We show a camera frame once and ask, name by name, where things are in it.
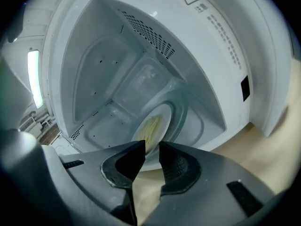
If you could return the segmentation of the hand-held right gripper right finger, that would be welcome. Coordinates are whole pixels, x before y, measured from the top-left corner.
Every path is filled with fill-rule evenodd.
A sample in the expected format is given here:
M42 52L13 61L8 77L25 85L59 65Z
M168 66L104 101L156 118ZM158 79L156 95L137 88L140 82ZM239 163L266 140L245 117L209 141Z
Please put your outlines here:
M147 226L258 226L273 192L236 162L189 146L160 142L165 184Z

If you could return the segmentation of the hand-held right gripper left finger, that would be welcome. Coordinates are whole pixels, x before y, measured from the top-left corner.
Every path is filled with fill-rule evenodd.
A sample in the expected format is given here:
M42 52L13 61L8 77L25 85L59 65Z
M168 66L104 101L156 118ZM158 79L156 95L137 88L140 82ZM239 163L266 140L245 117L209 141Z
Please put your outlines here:
M145 141L65 155L60 160L93 203L121 221L137 225L132 185L145 162Z

